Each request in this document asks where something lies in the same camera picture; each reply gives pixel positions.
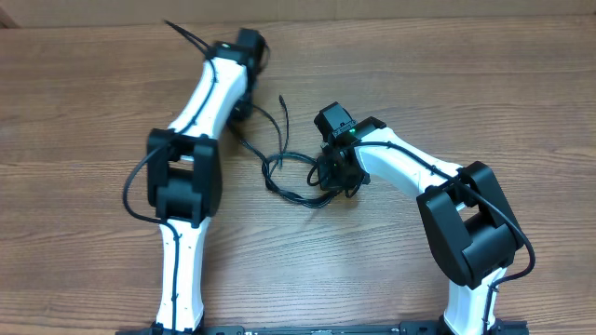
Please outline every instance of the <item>wall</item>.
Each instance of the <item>wall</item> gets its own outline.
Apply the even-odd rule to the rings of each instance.
[[[592,14],[596,0],[0,0],[8,27]]]

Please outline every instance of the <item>wooden table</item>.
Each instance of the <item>wooden table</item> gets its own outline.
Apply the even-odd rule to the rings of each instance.
[[[339,101],[444,160],[491,166],[534,242],[531,276],[496,313],[533,334],[596,332],[596,18],[245,24],[273,50],[256,101],[290,148],[315,155],[313,119]],[[238,24],[187,26],[208,41]],[[162,248],[120,203],[152,127],[166,127],[202,55],[166,26],[0,31],[0,332],[113,334],[148,326]],[[256,114],[250,141],[276,150]],[[394,324],[436,319],[447,279],[417,207],[373,179],[312,210],[264,188],[257,159],[226,132],[224,190],[206,245],[208,325]],[[315,195],[309,167],[279,183]],[[144,175],[132,205],[145,204]],[[526,265],[520,251],[513,271]]]

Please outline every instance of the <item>beige wall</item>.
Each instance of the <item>beige wall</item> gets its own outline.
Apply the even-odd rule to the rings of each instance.
[[[592,14],[596,0],[0,0],[6,26]]]

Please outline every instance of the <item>tabletop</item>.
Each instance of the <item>tabletop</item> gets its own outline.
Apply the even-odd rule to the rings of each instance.
[[[186,25],[208,41],[258,29],[271,47],[255,103],[289,148],[320,152],[318,111],[340,102],[412,145],[499,179],[535,246],[496,314],[533,334],[596,332],[596,17]],[[0,30],[0,333],[113,334],[155,320],[161,237],[120,197],[146,136],[182,110],[203,56],[165,25]],[[267,154],[261,115],[240,124]],[[448,281],[415,201],[372,178],[323,209],[264,187],[226,131],[223,200],[205,247],[206,323],[251,327],[437,319]],[[306,185],[309,166],[275,178]],[[131,204],[147,214],[144,172]],[[517,253],[511,272],[528,261]]]

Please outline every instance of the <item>wooden surface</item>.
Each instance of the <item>wooden surface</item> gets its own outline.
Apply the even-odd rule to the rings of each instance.
[[[591,15],[596,0],[0,0],[7,26]]]
[[[533,334],[596,332],[596,18],[246,24],[272,58],[256,101],[290,149],[317,154],[319,109],[339,101],[447,161],[491,166],[534,242],[535,272],[497,315]],[[237,24],[188,27],[207,40]],[[0,31],[0,333],[112,334],[149,325],[161,291],[155,226],[120,203],[149,129],[187,102],[202,56],[163,25]],[[243,125],[267,153],[260,115]],[[373,179],[311,210],[264,188],[226,132],[223,202],[206,245],[207,324],[392,324],[437,318],[447,280],[413,200]],[[308,167],[279,183],[304,194]],[[132,205],[151,213],[144,174]],[[513,271],[525,266],[518,253]]]

